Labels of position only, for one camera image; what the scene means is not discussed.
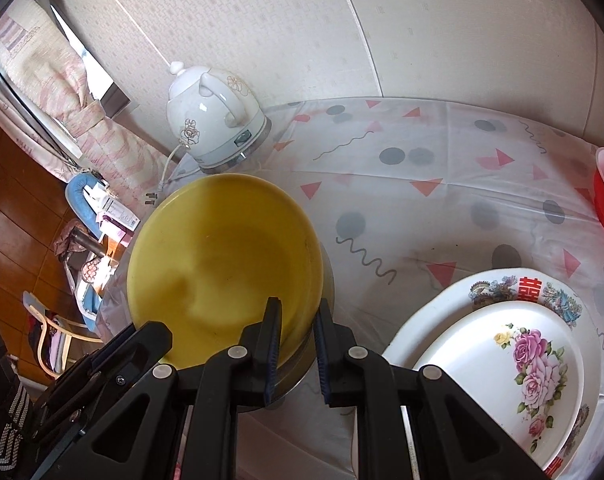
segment screw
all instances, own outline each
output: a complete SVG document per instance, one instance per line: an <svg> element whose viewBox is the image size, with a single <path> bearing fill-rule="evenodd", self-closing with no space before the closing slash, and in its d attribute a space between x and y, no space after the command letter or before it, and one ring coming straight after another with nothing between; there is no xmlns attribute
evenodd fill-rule
<svg viewBox="0 0 604 480"><path fill-rule="evenodd" d="M431 381L437 381L442 376L442 370L434 365L428 365L424 367L422 374Z"/></svg>
<svg viewBox="0 0 604 480"><path fill-rule="evenodd" d="M368 355L368 350L363 346L352 346L349 348L349 355L354 359L364 359Z"/></svg>
<svg viewBox="0 0 604 480"><path fill-rule="evenodd" d="M248 352L249 351L246 348L244 348L243 346L237 345L237 346L231 346L228 349L227 354L232 359L241 359L246 354L248 354Z"/></svg>
<svg viewBox="0 0 604 480"><path fill-rule="evenodd" d="M157 365L153 368L153 377L156 379L165 379L173 373L173 369L169 365Z"/></svg>

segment red chinese character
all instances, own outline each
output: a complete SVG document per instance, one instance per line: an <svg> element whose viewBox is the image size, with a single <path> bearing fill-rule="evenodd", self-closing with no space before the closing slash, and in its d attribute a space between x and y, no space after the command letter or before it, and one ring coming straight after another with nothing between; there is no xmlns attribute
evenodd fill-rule
<svg viewBox="0 0 604 480"><path fill-rule="evenodd" d="M542 282L537 278L523 277L519 279L517 299L523 301L537 301L540 297Z"/></svg>
<svg viewBox="0 0 604 480"><path fill-rule="evenodd" d="M555 474L557 469L559 469L560 466L562 466L563 462L564 461L558 456L556 456L554 459L552 459L552 462L550 462L549 466L544 470L544 473L546 473L546 476L548 478L552 478L552 476Z"/></svg>

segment wallpaper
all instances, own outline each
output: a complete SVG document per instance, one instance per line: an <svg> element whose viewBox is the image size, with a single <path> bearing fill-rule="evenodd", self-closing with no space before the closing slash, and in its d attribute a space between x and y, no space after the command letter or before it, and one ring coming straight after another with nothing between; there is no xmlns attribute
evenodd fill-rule
<svg viewBox="0 0 604 480"><path fill-rule="evenodd" d="M61 2L130 97L127 126L166 148L174 60L237 73L263 106L435 98L604 142L604 37L579 0Z"/></svg>

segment tablecloth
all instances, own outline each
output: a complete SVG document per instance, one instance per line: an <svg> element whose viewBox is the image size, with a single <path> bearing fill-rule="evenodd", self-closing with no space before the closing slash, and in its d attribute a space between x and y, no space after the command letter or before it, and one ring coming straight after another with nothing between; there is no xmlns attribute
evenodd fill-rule
<svg viewBox="0 0 604 480"><path fill-rule="evenodd" d="M602 345L602 383L562 478L585 478L604 454L596 147L525 118L429 100L349 98L265 112L269 138L236 169L280 186L309 215L335 275L335 321L358 344L383 352L421 306L481 270L532 267L580 295ZM185 156L167 190L201 178L196 170ZM130 320L127 258L98 316L112 333ZM239 476L351 478L353 423L353 410L323 404L312 368L283 400L240 417Z"/></svg>

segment wooden floor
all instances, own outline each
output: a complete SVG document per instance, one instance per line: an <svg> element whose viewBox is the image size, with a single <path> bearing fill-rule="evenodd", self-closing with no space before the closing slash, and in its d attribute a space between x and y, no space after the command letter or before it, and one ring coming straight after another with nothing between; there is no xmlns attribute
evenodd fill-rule
<svg viewBox="0 0 604 480"><path fill-rule="evenodd" d="M0 128L0 333L21 375L48 384L29 347L22 292L71 320L79 311L52 243L72 211L64 183L26 155Z"/></svg>

